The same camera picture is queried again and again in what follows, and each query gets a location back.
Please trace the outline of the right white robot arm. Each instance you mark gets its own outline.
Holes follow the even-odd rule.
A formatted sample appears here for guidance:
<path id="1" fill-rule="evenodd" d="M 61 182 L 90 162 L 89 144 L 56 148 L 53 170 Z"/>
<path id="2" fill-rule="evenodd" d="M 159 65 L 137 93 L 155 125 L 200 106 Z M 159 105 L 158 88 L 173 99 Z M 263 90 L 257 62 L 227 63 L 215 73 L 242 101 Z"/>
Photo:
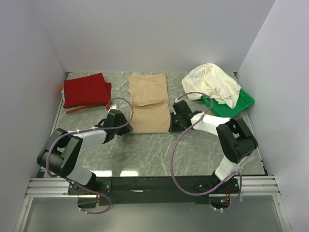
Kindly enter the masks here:
<path id="1" fill-rule="evenodd" d="M 224 157 L 212 174 L 211 188 L 202 193 L 192 193 L 184 190 L 173 170 L 173 160 L 176 146 L 170 161 L 171 176 L 176 187 L 190 196 L 203 196 L 216 191 L 220 186 L 239 174 L 239 167 L 243 161 L 258 148 L 258 142 L 242 118 L 228 118 L 208 115 L 202 111 L 192 111 L 186 101 L 173 104 L 174 113 L 171 114 L 171 128 L 181 131 L 176 144 L 189 130 L 204 131 L 219 138 Z"/>

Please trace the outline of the beige t shirt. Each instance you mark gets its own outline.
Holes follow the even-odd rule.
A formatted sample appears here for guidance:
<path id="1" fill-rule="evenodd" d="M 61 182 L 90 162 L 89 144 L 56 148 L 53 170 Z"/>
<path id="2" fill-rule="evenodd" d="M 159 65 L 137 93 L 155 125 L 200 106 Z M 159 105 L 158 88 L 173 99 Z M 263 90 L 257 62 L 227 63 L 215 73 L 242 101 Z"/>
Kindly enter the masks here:
<path id="1" fill-rule="evenodd" d="M 133 128 L 131 133 L 169 133 L 170 106 L 166 75 L 136 74 L 128 78 L 128 86 L 134 111 L 130 122 Z"/>

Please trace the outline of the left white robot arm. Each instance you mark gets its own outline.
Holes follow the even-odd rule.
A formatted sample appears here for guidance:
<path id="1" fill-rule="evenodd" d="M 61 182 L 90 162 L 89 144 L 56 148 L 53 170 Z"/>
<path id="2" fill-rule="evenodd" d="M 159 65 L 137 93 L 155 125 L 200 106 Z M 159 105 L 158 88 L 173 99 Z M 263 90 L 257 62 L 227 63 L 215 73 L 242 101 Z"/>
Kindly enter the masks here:
<path id="1" fill-rule="evenodd" d="M 91 145 L 106 144 L 115 136 L 133 131 L 125 115 L 117 109 L 84 132 L 55 129 L 37 157 L 37 164 L 62 178 L 79 183 L 86 189 L 99 190 L 97 176 L 76 164 L 80 151 Z"/>

